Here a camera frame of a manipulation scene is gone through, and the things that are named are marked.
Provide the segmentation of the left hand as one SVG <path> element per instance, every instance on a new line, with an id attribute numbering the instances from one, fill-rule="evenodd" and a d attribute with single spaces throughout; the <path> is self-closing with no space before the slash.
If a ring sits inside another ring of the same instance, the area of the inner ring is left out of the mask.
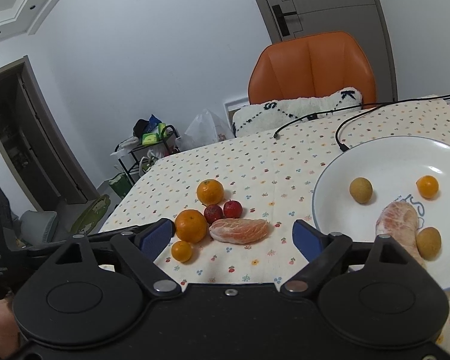
<path id="1" fill-rule="evenodd" d="M 13 296 L 0 300 L 0 359 L 7 359 L 21 346 L 20 331 L 12 310 L 13 300 Z"/>

